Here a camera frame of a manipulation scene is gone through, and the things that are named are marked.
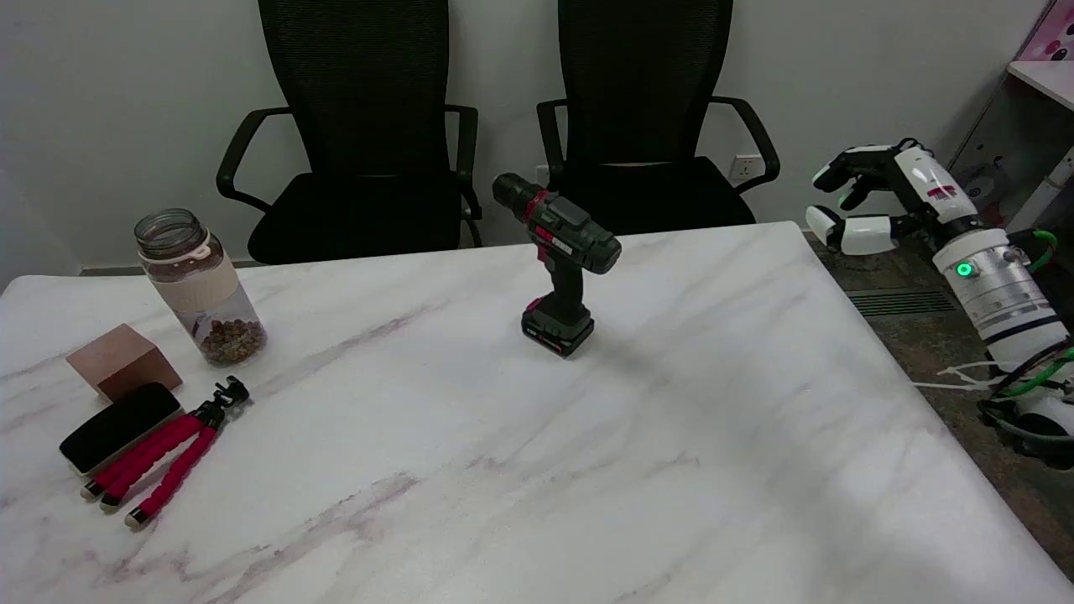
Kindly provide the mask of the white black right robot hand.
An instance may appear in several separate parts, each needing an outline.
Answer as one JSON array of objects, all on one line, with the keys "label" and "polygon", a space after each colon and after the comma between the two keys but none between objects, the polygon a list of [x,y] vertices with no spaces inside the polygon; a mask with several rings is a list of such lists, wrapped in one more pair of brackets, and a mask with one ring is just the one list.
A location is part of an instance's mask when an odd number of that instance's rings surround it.
[{"label": "white black right robot hand", "polygon": [[828,195],[848,185],[837,204],[840,211],[861,206],[874,191],[890,192],[905,210],[900,216],[843,217],[833,208],[809,206],[806,222],[829,251],[879,255],[896,249],[901,238],[920,232],[944,246],[952,238],[986,226],[950,172],[913,138],[845,149],[821,169],[812,184]]}]

